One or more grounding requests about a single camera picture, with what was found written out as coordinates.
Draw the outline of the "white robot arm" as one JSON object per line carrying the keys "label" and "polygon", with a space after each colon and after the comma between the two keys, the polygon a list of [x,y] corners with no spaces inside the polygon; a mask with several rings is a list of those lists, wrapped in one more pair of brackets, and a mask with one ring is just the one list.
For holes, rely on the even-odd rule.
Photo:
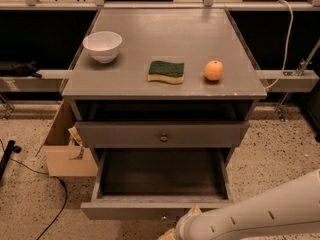
{"label": "white robot arm", "polygon": [[320,232],[320,170],[228,207],[192,207],[157,240],[241,240]]}

